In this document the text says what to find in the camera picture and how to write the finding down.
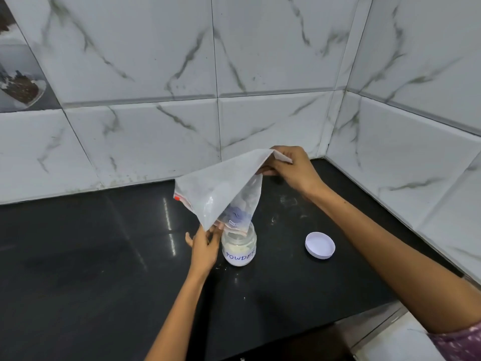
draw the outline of plastic bag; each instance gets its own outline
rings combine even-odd
[[[256,149],[176,178],[174,198],[193,212],[204,228],[224,223],[225,231],[246,235],[261,196],[262,175],[255,173],[271,154],[292,163],[278,151]]]

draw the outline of black countertop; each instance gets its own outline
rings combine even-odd
[[[322,179],[403,241],[454,270],[324,160]],[[196,217],[173,181],[0,207],[0,359],[142,360],[189,268]],[[222,254],[197,308],[192,359],[219,360],[395,299],[335,224],[286,183],[265,178],[245,267]],[[326,261],[306,252],[328,234]]]

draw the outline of white lid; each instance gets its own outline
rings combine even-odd
[[[305,248],[315,258],[328,259],[336,250],[336,245],[328,235],[312,232],[305,237]]]

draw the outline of hand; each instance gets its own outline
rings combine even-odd
[[[302,147],[273,146],[271,149],[292,159],[292,164],[279,161],[272,155],[257,171],[258,174],[281,175],[289,186],[309,199],[319,188],[328,188],[317,174]]]
[[[193,239],[189,232],[185,233],[185,241],[192,248],[188,277],[193,276],[201,280],[207,278],[217,260],[220,237],[223,231],[224,224],[220,224],[219,227],[212,226],[208,231],[205,231],[200,225]]]

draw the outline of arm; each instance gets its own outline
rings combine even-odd
[[[217,259],[222,230],[222,225],[207,232],[200,226],[194,239],[189,233],[185,234],[186,242],[192,247],[189,273],[145,361],[185,360],[195,308],[205,279]]]
[[[263,174],[279,173],[323,210],[431,333],[466,329],[481,320],[481,293],[390,234],[320,179],[300,147],[273,147],[293,164],[271,157]]]

